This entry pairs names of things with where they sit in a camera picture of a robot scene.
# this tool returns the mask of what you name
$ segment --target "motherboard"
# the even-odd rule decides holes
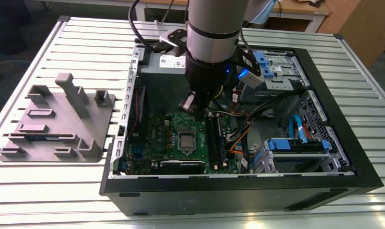
[[[230,118],[209,115],[197,122],[184,113],[150,114],[146,140],[130,146],[123,169],[130,174],[237,173],[236,155],[229,155],[225,138]]]

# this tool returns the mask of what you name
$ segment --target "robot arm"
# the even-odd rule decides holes
[[[237,44],[249,3],[253,11],[254,6],[262,9],[273,1],[192,0],[188,30],[168,31],[161,36],[161,43],[149,47],[154,52],[173,52],[176,56],[186,53],[185,74],[190,91],[180,108],[198,120],[205,115],[210,101],[225,89],[233,89],[238,80],[253,88],[264,82],[252,51],[245,52]]]

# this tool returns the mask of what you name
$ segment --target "wooden cabinet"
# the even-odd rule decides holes
[[[320,33],[339,33],[371,66],[385,50],[385,0],[325,0],[332,11]]]

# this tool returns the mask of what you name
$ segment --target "slotted aluminum worktable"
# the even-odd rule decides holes
[[[137,22],[141,34],[157,39],[181,24]],[[250,44],[307,48],[344,115],[385,184],[385,93],[347,43],[328,34],[245,30]],[[118,132],[135,35],[127,21],[71,18],[59,21],[0,113],[4,134],[17,128],[33,84],[53,92],[59,72],[75,85],[117,95],[107,142]],[[99,195],[105,157],[98,163],[3,163],[0,161],[0,225],[101,228],[385,228],[385,187],[337,200],[312,211],[126,217]]]

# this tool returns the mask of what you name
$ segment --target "green circuit board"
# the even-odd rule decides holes
[[[229,134],[232,128],[228,116],[221,118],[221,125],[224,134]],[[184,132],[194,133],[196,150],[189,153],[180,150],[180,134]],[[206,123],[197,122],[194,117],[184,113],[150,114],[145,145],[131,150],[138,151],[139,160],[133,160],[133,167],[139,175],[149,175],[152,161],[164,159],[204,161],[208,174],[234,173],[237,170],[237,160],[229,160],[225,168],[216,170],[210,167]]]

